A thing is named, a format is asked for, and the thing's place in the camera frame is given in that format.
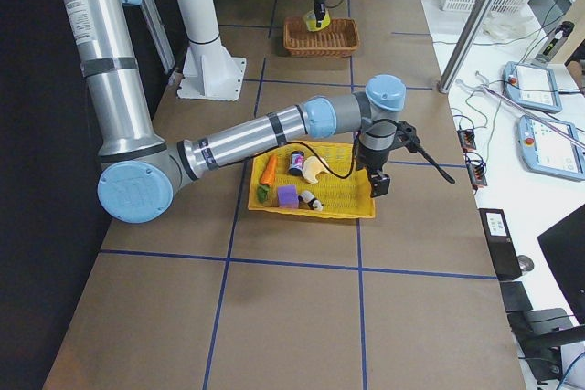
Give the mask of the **teach pendant near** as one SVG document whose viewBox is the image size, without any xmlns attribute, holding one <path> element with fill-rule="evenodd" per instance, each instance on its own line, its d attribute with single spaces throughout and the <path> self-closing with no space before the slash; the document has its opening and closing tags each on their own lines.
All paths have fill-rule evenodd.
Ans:
<svg viewBox="0 0 585 390">
<path fill-rule="evenodd" d="M 565 136 L 526 115 L 517 121 L 520 156 L 527 170 L 571 181 L 583 181 L 584 149 L 568 140 L 568 137 L 577 140 L 577 128 L 565 121 L 548 119 L 546 122 Z"/>
</svg>

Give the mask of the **purple foam block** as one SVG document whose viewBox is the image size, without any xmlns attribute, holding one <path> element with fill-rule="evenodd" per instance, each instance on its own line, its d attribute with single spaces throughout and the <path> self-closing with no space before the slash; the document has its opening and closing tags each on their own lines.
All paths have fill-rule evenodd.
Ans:
<svg viewBox="0 0 585 390">
<path fill-rule="evenodd" d="M 299 206 L 297 187 L 294 184 L 279 186 L 277 198 L 279 208 L 297 209 Z"/>
</svg>

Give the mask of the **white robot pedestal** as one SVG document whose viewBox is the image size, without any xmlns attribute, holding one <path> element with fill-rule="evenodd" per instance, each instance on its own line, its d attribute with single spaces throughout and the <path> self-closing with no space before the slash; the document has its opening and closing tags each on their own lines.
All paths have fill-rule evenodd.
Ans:
<svg viewBox="0 0 585 390">
<path fill-rule="evenodd" d="M 213 0 L 177 0 L 189 47 L 178 97 L 235 101 L 247 60 L 232 57 L 220 38 Z"/>
</svg>

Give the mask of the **toy carrot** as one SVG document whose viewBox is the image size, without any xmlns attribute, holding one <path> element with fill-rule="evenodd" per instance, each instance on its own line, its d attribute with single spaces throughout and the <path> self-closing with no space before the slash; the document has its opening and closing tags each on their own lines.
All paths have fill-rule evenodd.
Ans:
<svg viewBox="0 0 585 390">
<path fill-rule="evenodd" d="M 257 199 L 260 203 L 267 201 L 277 174 L 278 156 L 272 154 L 261 174 L 256 190 Z"/>
</svg>

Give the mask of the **teach pendant far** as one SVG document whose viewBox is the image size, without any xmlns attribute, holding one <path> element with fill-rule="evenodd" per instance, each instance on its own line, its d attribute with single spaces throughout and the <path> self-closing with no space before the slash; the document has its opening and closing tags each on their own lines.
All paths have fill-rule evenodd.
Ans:
<svg viewBox="0 0 585 390">
<path fill-rule="evenodd" d="M 552 69 L 509 61 L 503 69 L 504 93 L 521 107 L 559 113 L 562 104 Z"/>
</svg>

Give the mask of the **small drink can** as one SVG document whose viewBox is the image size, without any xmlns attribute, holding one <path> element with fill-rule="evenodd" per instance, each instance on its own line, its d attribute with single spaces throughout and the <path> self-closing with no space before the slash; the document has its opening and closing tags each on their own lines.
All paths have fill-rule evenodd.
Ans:
<svg viewBox="0 0 585 390">
<path fill-rule="evenodd" d="M 288 167 L 288 174 L 294 176 L 302 176 L 303 175 L 303 165 L 304 165 L 304 152 L 303 151 L 292 151 L 290 153 L 290 163 Z"/>
</svg>

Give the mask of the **brown wicker basket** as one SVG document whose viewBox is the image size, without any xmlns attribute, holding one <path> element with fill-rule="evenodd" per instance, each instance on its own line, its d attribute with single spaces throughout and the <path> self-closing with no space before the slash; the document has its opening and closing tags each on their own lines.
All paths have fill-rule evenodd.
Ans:
<svg viewBox="0 0 585 390">
<path fill-rule="evenodd" d="M 324 30 L 311 32 L 301 17 L 287 17 L 283 46 L 292 57 L 344 58 L 357 51 L 360 38 L 353 19 L 335 18 Z"/>
</svg>

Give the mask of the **yellow plastic basket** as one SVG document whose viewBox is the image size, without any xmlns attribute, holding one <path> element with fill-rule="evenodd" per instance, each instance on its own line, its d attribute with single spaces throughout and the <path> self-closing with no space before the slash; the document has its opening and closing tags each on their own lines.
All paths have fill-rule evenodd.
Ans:
<svg viewBox="0 0 585 390">
<path fill-rule="evenodd" d="M 248 209 L 266 211 L 283 215 L 309 216 L 334 219 L 373 218 L 376 216 L 375 201 L 370 197 L 370 184 L 367 172 L 354 171 L 348 178 L 339 179 L 327 173 L 317 176 L 318 183 L 310 184 L 301 176 L 288 173 L 290 156 L 294 151 L 301 151 L 307 157 L 318 155 L 327 162 L 337 174 L 346 174 L 351 164 L 352 145 L 350 143 L 309 142 L 294 143 L 255 157 L 251 163 Z M 275 181 L 267 199 L 262 202 L 257 196 L 257 187 L 261 182 L 266 165 L 271 156 L 277 157 Z M 304 201 L 296 208 L 281 207 L 277 189 L 293 185 L 298 193 L 307 190 L 324 205 L 322 211 L 313 210 Z"/>
</svg>

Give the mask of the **toy panda figure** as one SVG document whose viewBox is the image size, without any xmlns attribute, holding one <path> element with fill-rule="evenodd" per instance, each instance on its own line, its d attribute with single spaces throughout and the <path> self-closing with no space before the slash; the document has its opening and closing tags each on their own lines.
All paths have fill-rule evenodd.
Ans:
<svg viewBox="0 0 585 390">
<path fill-rule="evenodd" d="M 323 212 L 324 204 L 309 190 L 303 190 L 298 198 L 301 202 L 309 206 L 313 211 Z"/>
</svg>

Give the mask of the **toy croissant bread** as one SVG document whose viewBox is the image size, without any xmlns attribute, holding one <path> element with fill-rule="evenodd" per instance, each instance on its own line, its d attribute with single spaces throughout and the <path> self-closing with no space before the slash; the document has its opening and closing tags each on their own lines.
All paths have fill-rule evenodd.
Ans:
<svg viewBox="0 0 585 390">
<path fill-rule="evenodd" d="M 318 184 L 317 176 L 321 173 L 330 174 L 328 163 L 319 156 L 307 157 L 303 162 L 302 176 L 308 184 Z"/>
</svg>

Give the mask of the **black monitor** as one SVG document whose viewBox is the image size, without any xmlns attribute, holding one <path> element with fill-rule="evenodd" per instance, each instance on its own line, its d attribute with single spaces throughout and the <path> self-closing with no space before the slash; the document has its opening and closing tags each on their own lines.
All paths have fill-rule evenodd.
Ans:
<svg viewBox="0 0 585 390">
<path fill-rule="evenodd" d="M 543 232 L 541 251 L 567 304 L 584 323 L 584 206 Z"/>
</svg>

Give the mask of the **black box device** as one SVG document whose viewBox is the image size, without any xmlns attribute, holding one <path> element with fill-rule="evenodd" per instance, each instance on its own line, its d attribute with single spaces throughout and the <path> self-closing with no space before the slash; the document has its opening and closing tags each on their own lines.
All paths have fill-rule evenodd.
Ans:
<svg viewBox="0 0 585 390">
<path fill-rule="evenodd" d="M 514 244 L 502 209 L 479 208 L 484 235 L 495 274 L 500 281 L 521 277 Z"/>
</svg>

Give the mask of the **aluminium post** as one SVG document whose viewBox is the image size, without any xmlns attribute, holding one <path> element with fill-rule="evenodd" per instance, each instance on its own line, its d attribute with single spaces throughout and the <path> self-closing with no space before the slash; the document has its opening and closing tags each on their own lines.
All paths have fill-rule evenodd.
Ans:
<svg viewBox="0 0 585 390">
<path fill-rule="evenodd" d="M 452 84 L 457 79 L 458 73 L 472 48 L 473 42 L 477 37 L 480 27 L 491 11 L 492 4 L 495 0 L 476 0 L 470 15 L 463 27 L 463 31 L 453 49 L 445 70 L 441 74 L 438 83 L 438 91 L 442 94 L 448 94 Z"/>
</svg>

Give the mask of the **clear packing tape roll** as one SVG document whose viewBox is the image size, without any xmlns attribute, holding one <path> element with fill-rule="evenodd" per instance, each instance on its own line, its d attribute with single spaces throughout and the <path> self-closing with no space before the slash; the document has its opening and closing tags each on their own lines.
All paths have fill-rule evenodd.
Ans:
<svg viewBox="0 0 585 390">
<path fill-rule="evenodd" d="M 323 19 L 318 19 L 314 11 L 310 11 L 303 16 L 303 21 L 309 32 L 320 32 L 330 25 L 331 17 L 326 12 Z"/>
</svg>

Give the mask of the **teach pendant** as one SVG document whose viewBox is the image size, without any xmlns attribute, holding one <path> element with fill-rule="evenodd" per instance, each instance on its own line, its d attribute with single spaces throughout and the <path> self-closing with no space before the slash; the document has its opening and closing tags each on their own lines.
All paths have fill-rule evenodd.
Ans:
<svg viewBox="0 0 585 390">
<path fill-rule="evenodd" d="M 562 104 L 552 69 L 509 61 L 503 69 L 504 93 L 521 107 L 559 113 Z"/>
<path fill-rule="evenodd" d="M 527 170 L 571 181 L 583 181 L 584 149 L 568 140 L 568 137 L 577 140 L 577 128 L 565 121 L 548 119 L 546 122 L 565 136 L 526 115 L 517 121 L 520 156 Z"/>
</svg>

